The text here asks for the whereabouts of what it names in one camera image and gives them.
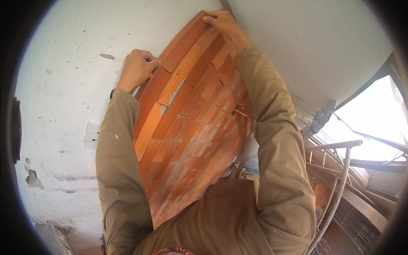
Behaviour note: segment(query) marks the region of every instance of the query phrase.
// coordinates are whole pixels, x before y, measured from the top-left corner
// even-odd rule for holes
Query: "ceiling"
[[[313,110],[337,104],[381,67],[392,46],[359,0],[229,0],[235,17]]]

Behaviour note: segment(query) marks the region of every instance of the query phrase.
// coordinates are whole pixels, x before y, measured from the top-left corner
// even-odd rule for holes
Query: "white wall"
[[[229,0],[291,94],[315,110],[341,103],[392,51],[361,0]]]
[[[200,10],[213,9],[220,9],[217,0],[54,4],[25,52],[16,89],[23,129],[16,171],[33,221],[73,226],[68,237],[76,251],[100,245],[95,150],[82,145],[86,125],[102,122],[109,93],[132,49],[158,56]],[[29,169],[44,189],[28,186]]]

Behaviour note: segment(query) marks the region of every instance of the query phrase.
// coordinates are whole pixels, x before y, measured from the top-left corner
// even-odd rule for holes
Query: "electrical outlet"
[[[99,133],[101,130],[100,125],[92,124],[88,122],[86,127],[86,133],[84,138],[84,148],[96,150],[96,145],[99,140]]]

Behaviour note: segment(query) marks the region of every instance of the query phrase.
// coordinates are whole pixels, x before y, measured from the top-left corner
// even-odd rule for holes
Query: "scaffolding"
[[[316,167],[316,168],[324,168],[324,169],[326,169],[326,168],[324,167],[324,161],[325,161],[325,158],[326,158],[326,151],[327,151],[328,149],[346,148],[346,158],[345,158],[345,160],[344,160],[343,171],[342,171],[342,172],[339,172],[339,171],[336,171],[336,170],[332,170],[332,169],[327,168],[328,171],[331,170],[332,173],[336,175],[336,180],[335,180],[335,182],[334,182],[331,195],[330,195],[330,197],[329,197],[329,199],[328,199],[328,203],[327,203],[327,205],[326,205],[325,208],[324,208],[323,214],[321,215],[321,219],[323,219],[324,214],[325,214],[326,211],[327,211],[328,205],[330,204],[330,201],[331,201],[331,199],[332,199],[332,197],[333,197],[335,188],[336,188],[336,186],[337,186],[337,180],[338,180],[339,178],[341,178],[341,182],[340,182],[340,184],[339,184],[339,190],[338,190],[338,192],[337,192],[337,195],[336,195],[336,197],[334,198],[333,205],[332,205],[332,209],[330,210],[329,214],[327,215],[327,218],[324,220],[324,222],[323,222],[323,224],[322,224],[322,228],[320,229],[320,231],[317,230],[318,234],[317,234],[317,236],[315,237],[315,239],[313,240],[313,242],[310,244],[309,249],[308,249],[307,252],[306,252],[306,255],[310,255],[310,253],[313,251],[313,249],[315,248],[315,246],[317,245],[317,243],[321,240],[323,234],[325,233],[325,231],[327,230],[327,228],[328,228],[328,226],[329,226],[331,220],[333,219],[334,213],[336,212],[337,207],[339,206],[341,196],[343,195],[344,187],[346,186],[346,181],[347,181],[347,178],[348,178],[348,169],[349,169],[349,166],[350,166],[350,154],[351,154],[351,149],[352,149],[353,147],[355,147],[355,146],[360,146],[360,145],[362,145],[362,144],[363,144],[363,141],[362,141],[362,140],[354,140],[354,141],[348,141],[348,142],[338,142],[338,143],[334,143],[334,144],[322,144],[322,145],[314,145],[314,146],[305,147],[305,150],[310,150],[310,157],[309,157],[309,162],[308,162],[308,164],[309,164],[309,165],[313,165],[313,166]],[[324,153],[324,154],[323,154],[323,161],[322,161],[322,165],[321,165],[321,166],[312,164],[312,151],[313,151],[313,150],[323,150],[323,153]]]

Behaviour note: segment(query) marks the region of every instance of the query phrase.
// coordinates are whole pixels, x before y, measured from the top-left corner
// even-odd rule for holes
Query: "orange wood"
[[[161,67],[136,96],[134,145],[155,228],[224,175],[253,124],[235,49],[203,15],[163,51]],[[248,116],[232,115],[237,106]]]

